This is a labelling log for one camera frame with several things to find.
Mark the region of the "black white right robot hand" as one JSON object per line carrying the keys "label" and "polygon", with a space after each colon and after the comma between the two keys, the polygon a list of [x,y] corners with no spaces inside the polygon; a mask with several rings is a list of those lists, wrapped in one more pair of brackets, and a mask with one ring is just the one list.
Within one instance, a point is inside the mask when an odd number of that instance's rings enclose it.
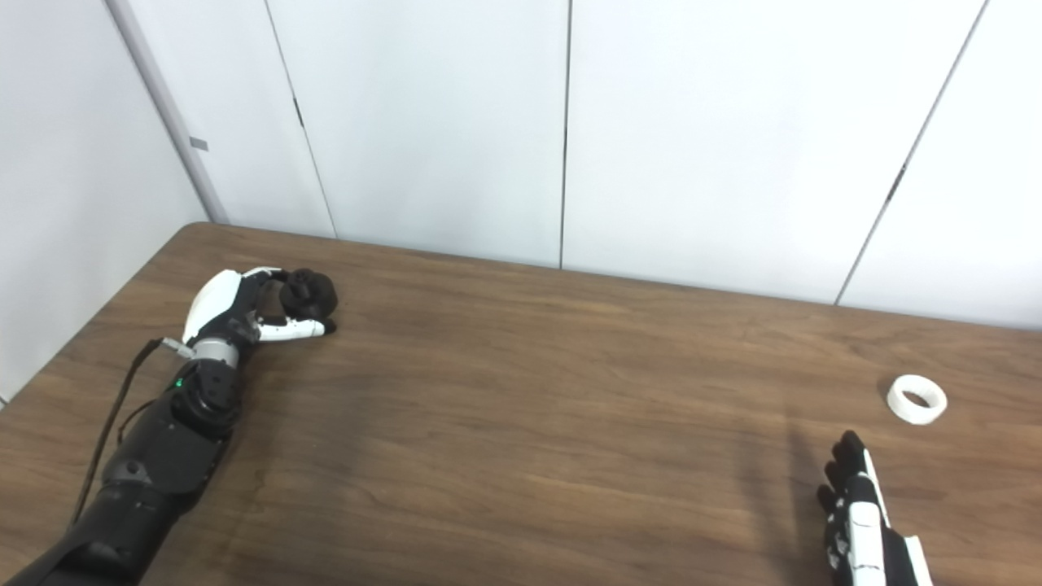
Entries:
{"label": "black white right robot hand", "polygon": [[916,536],[891,527],[878,475],[855,431],[833,444],[817,489],[825,515],[824,552],[834,585],[931,585],[926,553]]}

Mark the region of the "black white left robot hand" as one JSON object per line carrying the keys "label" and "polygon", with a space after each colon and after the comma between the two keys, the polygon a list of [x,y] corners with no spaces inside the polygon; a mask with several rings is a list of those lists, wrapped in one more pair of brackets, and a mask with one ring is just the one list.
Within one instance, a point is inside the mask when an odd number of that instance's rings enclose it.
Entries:
{"label": "black white left robot hand", "polygon": [[221,339],[238,349],[334,333],[334,283],[311,269],[225,269],[202,286],[187,313],[182,342]]}

